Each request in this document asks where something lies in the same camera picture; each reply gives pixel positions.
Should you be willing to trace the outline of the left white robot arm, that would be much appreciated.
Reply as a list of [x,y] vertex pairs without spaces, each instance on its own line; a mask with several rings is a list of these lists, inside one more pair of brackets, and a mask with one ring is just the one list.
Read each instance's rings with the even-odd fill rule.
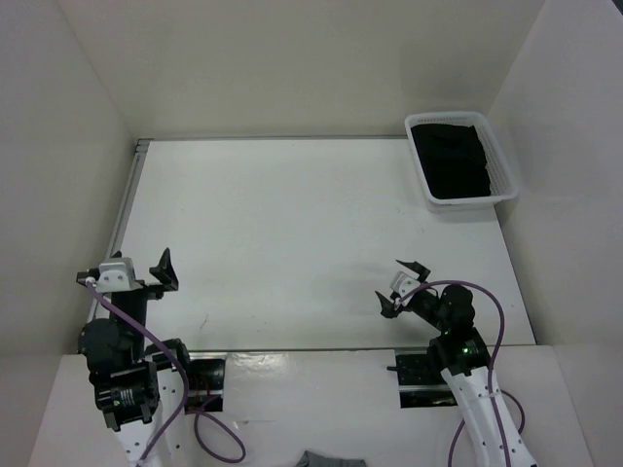
[[78,352],[87,361],[95,406],[128,465],[183,466],[181,423],[194,365],[182,340],[162,341],[146,327],[148,304],[179,287],[168,249],[149,272],[153,282],[137,278],[131,258],[116,252],[77,274],[109,313],[83,326]]

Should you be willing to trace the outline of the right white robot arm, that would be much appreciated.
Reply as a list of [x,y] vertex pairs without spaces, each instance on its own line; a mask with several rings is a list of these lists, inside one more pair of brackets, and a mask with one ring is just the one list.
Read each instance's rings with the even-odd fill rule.
[[505,329],[488,347],[475,326],[473,294],[483,293],[500,307],[485,287],[464,280],[428,279],[418,262],[405,262],[390,283],[389,296],[379,295],[381,315],[394,319],[414,313],[438,335],[423,353],[397,353],[390,371],[405,388],[402,401],[425,407],[455,404],[461,421],[457,431],[468,433],[479,466],[534,466],[537,461],[522,438],[525,421],[515,421],[507,408],[515,396],[497,381],[495,361]]

